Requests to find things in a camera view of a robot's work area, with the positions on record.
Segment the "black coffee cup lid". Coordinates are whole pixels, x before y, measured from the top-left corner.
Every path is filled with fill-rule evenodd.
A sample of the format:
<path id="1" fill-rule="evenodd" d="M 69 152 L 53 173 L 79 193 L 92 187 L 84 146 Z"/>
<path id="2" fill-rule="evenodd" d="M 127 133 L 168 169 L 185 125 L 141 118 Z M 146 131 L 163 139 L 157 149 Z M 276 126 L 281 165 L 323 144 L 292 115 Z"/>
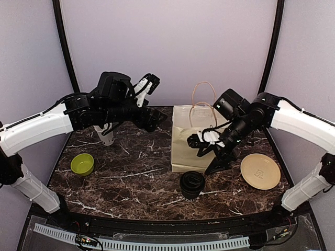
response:
<path id="1" fill-rule="evenodd" d="M 180 187 L 189 190 L 205 188 L 205 177 L 196 171 L 185 172 L 180 177 Z"/>

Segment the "black paper coffee cup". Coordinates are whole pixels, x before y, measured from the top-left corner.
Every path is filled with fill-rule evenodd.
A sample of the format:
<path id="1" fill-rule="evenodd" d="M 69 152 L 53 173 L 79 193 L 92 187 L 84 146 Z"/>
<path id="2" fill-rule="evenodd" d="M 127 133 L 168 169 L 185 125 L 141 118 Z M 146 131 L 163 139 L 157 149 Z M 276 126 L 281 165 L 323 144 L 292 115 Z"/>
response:
<path id="1" fill-rule="evenodd" d="M 182 195 L 185 199 L 188 200 L 194 200 L 196 199 L 200 193 L 202 192 L 203 188 L 198 188 L 198 189 L 186 189 L 186 188 L 181 188 Z"/>

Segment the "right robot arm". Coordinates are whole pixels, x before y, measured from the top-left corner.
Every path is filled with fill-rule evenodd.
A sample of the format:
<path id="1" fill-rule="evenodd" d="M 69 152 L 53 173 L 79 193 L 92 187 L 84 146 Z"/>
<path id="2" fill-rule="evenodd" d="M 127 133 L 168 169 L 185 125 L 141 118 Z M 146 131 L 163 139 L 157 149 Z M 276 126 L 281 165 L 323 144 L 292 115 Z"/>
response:
<path id="1" fill-rule="evenodd" d="M 272 227 L 278 227 L 301 204 L 321 191 L 334 187 L 334 123 L 299 108 L 285 97 L 260 93 L 248 102 L 233 89 L 226 90 L 214 103 L 227 122 L 203 129 L 188 139 L 191 148 L 198 149 L 202 157 L 214 152 L 215 157 L 207 167 L 206 175 L 229 169 L 229 163 L 236 160 L 234 148 L 252 131 L 273 128 L 305 139 L 326 151 L 320 163 L 298 184 L 285 191 L 278 205 L 267 216 Z"/>

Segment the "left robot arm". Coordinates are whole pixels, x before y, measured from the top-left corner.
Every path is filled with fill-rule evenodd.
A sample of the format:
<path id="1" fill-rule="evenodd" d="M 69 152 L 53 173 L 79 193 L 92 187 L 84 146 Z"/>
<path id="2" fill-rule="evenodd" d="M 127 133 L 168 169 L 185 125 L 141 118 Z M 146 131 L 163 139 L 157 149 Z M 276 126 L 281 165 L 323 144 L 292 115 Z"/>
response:
<path id="1" fill-rule="evenodd" d="M 160 79 L 148 73 L 133 85 L 131 78 L 117 72 L 103 72 L 97 87 L 89 93 L 64 96 L 50 108 L 20 121 L 1 125 L 1 185 L 10 185 L 36 203 L 63 228 L 74 223 L 66 203 L 47 188 L 24 164 L 21 150 L 57 135 L 94 127 L 109 145 L 113 131 L 124 122 L 153 132 L 167 116 L 148 107 L 147 95 Z"/>

